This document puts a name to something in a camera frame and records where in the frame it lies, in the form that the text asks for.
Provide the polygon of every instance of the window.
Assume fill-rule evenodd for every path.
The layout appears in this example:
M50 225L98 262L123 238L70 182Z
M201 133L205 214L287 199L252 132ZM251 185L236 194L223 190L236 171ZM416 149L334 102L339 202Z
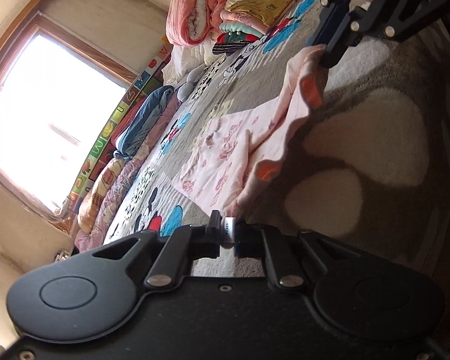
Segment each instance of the window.
M0 171L59 212L127 79L36 21L20 45L0 77Z

